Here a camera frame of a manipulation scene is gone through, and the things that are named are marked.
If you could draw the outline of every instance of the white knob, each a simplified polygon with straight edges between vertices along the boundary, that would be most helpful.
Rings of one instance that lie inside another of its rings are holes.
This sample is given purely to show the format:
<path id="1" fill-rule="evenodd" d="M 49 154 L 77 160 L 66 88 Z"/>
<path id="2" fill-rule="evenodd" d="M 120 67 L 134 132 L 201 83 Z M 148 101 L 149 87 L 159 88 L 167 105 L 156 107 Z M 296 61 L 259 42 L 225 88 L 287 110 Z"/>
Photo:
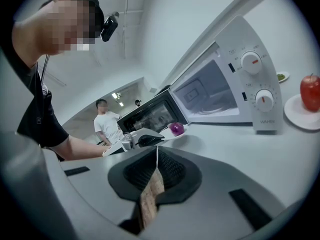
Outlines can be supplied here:
<path id="1" fill-rule="evenodd" d="M 262 112 L 272 110 L 274 106 L 274 97 L 269 90 L 260 90 L 255 96 L 255 105 Z"/>
<path id="2" fill-rule="evenodd" d="M 247 51 L 242 55 L 240 63 L 243 69 L 252 75 L 258 74 L 262 69 L 261 59 L 254 51 Z"/>

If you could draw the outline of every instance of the brand logo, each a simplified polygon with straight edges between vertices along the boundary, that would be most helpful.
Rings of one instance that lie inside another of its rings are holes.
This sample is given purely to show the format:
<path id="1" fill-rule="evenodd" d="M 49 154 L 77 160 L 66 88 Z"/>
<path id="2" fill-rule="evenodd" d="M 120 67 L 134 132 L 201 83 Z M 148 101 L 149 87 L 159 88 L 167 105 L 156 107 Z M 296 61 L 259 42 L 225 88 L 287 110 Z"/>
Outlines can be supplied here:
<path id="1" fill-rule="evenodd" d="M 261 124 L 274 124 L 275 120 L 260 120 Z"/>

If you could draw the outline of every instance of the microwave control panel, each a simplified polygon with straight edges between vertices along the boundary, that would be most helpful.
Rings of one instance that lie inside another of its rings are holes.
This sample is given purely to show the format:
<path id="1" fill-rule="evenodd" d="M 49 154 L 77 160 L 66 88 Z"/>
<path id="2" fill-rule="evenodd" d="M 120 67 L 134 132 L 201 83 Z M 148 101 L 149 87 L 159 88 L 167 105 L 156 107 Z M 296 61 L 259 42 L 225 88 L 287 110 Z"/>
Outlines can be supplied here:
<path id="1" fill-rule="evenodd" d="M 243 85 L 256 131 L 282 127 L 283 105 L 273 62 L 261 39 L 242 17 L 236 16 L 216 37 L 228 63 Z"/>

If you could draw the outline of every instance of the green vegetable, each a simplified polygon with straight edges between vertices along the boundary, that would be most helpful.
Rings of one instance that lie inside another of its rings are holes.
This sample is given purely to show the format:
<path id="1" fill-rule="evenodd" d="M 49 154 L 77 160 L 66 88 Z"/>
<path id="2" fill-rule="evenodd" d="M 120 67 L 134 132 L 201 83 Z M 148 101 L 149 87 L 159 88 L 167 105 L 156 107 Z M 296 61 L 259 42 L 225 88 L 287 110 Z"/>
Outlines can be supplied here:
<path id="1" fill-rule="evenodd" d="M 279 81 L 281 81 L 281 80 L 286 78 L 286 76 L 284 74 L 277 74 L 277 76 L 278 76 L 278 80 Z"/>

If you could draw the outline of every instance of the man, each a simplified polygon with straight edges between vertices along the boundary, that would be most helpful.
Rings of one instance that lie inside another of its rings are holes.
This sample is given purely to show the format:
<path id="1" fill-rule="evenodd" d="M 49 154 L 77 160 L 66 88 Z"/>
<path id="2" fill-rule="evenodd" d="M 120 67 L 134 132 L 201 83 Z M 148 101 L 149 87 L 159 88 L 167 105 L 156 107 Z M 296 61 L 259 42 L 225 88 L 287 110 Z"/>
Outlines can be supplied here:
<path id="1" fill-rule="evenodd" d="M 141 100 L 136 99 L 135 102 L 134 102 L 134 104 L 135 104 L 135 106 L 136 106 L 137 108 L 140 107 L 140 105 L 141 105 Z"/>
<path id="2" fill-rule="evenodd" d="M 117 124 L 121 116 L 108 111 L 107 101 L 102 98 L 95 102 L 95 106 L 98 109 L 98 115 L 94 119 L 96 134 L 108 145 L 115 144 L 124 137 Z"/>
<path id="3" fill-rule="evenodd" d="M 99 36 L 103 23 L 98 0 L 49 0 L 29 18 L 12 21 L 4 32 L 9 34 L 1 38 L 4 54 L 34 96 L 18 133 L 51 148 L 65 160 L 101 157 L 109 147 L 90 144 L 66 133 L 54 114 L 51 92 L 41 84 L 37 60 L 42 55 L 68 51 L 78 40 L 91 43 Z"/>

